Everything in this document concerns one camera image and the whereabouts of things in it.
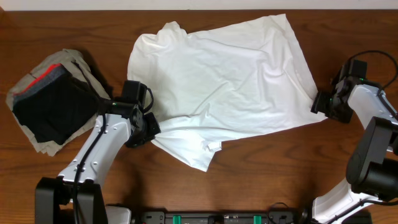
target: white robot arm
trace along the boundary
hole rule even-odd
[[[351,156],[346,178],[324,196],[313,201],[309,222],[340,224],[359,210],[397,197],[396,161],[386,159],[396,150],[396,110],[377,83],[365,80],[366,63],[350,60],[340,71],[333,92],[319,92],[312,111],[349,122],[358,115],[365,134]]]
[[[111,164],[125,144],[135,147],[153,140],[160,133],[152,113],[152,103],[144,108],[150,89],[126,81],[122,97],[99,99],[104,112],[77,156],[55,179],[43,177],[35,191],[35,223],[59,223],[59,205],[73,202],[75,223],[130,224],[128,208],[105,206],[101,187]]]

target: wood grain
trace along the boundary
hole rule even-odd
[[[398,57],[398,11],[80,11],[5,12],[0,21],[0,101],[8,89],[46,56],[81,50],[119,95],[127,62],[141,34],[177,21],[187,32],[208,30],[286,13],[319,89],[342,63],[362,50]],[[368,77],[385,83],[393,75],[384,57],[368,55]],[[398,107],[398,82],[387,90]],[[0,106],[0,223],[34,222],[34,189],[73,159],[86,133],[55,157],[36,153],[5,103]],[[189,168],[152,144],[122,148],[106,178],[106,203],[169,211],[264,210],[275,202],[298,207],[328,192],[363,133],[326,120],[279,133],[223,143],[207,173]],[[374,223],[398,222],[398,207],[370,207]]]

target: black fabric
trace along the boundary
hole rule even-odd
[[[98,103],[87,83],[62,69],[56,80],[13,107],[18,122],[34,133],[37,142],[61,145],[97,112]]]

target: white t-shirt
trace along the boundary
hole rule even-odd
[[[152,142],[203,171],[222,141],[325,119],[310,112],[317,88],[284,14],[191,34],[168,23],[137,39],[127,78],[154,94]]]

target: red stripe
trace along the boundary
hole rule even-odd
[[[45,73],[43,73],[41,76],[39,76],[38,78],[36,78],[32,83],[29,84],[29,86],[27,86],[22,92],[20,93],[15,93],[15,95],[21,95],[23,93],[25,93],[30,87],[32,87],[33,85],[35,85],[37,82],[39,82],[40,80],[42,80],[46,75],[48,75],[52,70],[54,70],[55,68],[59,67],[61,65],[61,63],[58,64],[53,64],[51,66],[49,66],[49,68],[47,69],[47,71],[45,71]]]

